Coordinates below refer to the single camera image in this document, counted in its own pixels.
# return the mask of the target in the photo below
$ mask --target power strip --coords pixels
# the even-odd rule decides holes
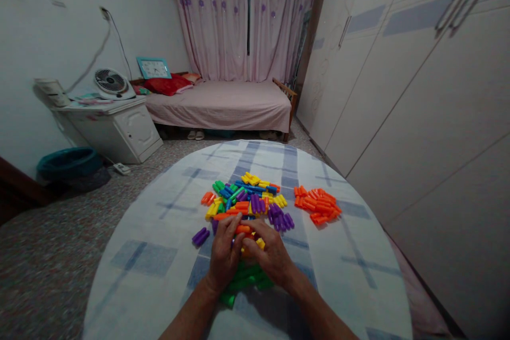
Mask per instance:
[[[120,162],[116,163],[115,165],[113,165],[113,167],[115,168],[115,170],[117,170],[117,172],[120,175],[127,176],[131,172],[131,169],[129,167],[127,167],[126,165],[121,164]]]

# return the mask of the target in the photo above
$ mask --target cabinet door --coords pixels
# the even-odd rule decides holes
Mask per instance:
[[[159,139],[145,105],[120,112],[114,119],[118,129],[138,156]]]
[[[434,29],[451,0],[388,0],[382,33],[355,82],[326,154],[348,175],[439,37]]]
[[[386,225],[468,338],[508,338],[509,153],[507,135]]]
[[[341,46],[341,26],[335,27],[329,36],[326,74],[322,75],[317,114],[310,129],[310,137],[325,150],[340,118],[356,80],[363,68],[373,42],[379,32],[386,4],[391,0],[354,0],[352,14]]]
[[[509,5],[441,39],[348,176],[383,224],[510,131]]]
[[[310,131],[328,77],[330,45],[338,45],[353,0],[324,0],[296,115]]]

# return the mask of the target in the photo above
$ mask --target plaid tablecloth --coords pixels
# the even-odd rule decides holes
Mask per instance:
[[[119,222],[89,296],[85,339],[157,339],[210,262],[211,236],[196,249],[200,204],[216,180],[233,183],[246,171],[281,185],[295,229],[285,246],[331,308],[361,338],[411,339],[402,275],[370,208],[334,170],[292,146],[238,140],[196,151],[161,173]],[[294,207],[294,186],[323,188],[338,200],[339,221],[322,229]],[[279,288],[238,293],[232,310],[218,305],[208,338],[311,338],[299,308]]]

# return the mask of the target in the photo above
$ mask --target bedside cabinet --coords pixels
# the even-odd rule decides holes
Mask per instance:
[[[64,114],[98,153],[115,163],[143,163],[163,145],[144,96],[107,105],[70,105],[52,110]]]

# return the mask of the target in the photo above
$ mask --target wall clock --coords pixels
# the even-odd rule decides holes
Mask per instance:
[[[151,78],[172,78],[164,58],[137,57],[138,65],[146,80]]]

